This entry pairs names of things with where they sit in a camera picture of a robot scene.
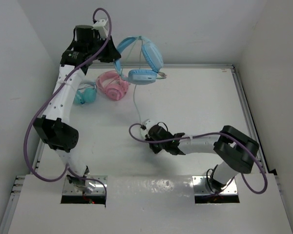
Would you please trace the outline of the pink headphones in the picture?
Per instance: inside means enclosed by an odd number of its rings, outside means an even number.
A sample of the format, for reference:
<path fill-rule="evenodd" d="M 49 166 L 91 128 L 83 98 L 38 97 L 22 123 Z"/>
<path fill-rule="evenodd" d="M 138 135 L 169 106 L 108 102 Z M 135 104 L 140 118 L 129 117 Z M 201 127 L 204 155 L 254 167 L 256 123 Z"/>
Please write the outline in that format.
<path fill-rule="evenodd" d="M 97 77 L 96 85 L 109 99 L 121 100 L 127 93 L 129 83 L 123 80 L 116 71 L 107 71 Z"/>

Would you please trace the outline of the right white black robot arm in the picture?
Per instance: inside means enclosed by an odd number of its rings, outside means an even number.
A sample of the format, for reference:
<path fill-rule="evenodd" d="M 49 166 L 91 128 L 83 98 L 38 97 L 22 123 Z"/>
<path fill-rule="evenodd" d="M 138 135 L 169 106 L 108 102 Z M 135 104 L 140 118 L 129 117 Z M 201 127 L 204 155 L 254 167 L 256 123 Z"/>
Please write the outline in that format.
<path fill-rule="evenodd" d="M 226 125 L 220 131 L 221 135 L 186 138 L 185 133 L 171 134 L 159 124 L 147 121 L 141 128 L 145 140 L 151 141 L 150 149 L 155 153 L 162 150 L 172 155 L 187 155 L 192 153 L 217 154 L 223 160 L 216 165 L 206 187 L 212 193 L 219 193 L 227 182 L 238 173 L 249 174 L 252 171 L 254 160 L 250 156 L 257 155 L 259 144 L 241 131 Z"/>

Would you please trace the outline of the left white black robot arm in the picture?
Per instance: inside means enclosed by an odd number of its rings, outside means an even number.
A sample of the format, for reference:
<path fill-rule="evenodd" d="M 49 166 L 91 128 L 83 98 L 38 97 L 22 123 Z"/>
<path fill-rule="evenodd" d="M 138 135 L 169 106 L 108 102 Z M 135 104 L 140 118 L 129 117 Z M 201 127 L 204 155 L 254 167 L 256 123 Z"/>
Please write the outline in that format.
<path fill-rule="evenodd" d="M 110 63 L 120 57 L 111 30 L 105 26 L 77 25 L 72 42 L 62 54 L 54 92 L 29 125 L 58 154 L 64 171 L 76 179 L 85 180 L 89 170 L 74 152 L 79 132 L 69 124 L 71 108 L 73 104 L 91 104 L 96 100 L 97 84 L 85 78 L 90 64 L 96 59 Z"/>

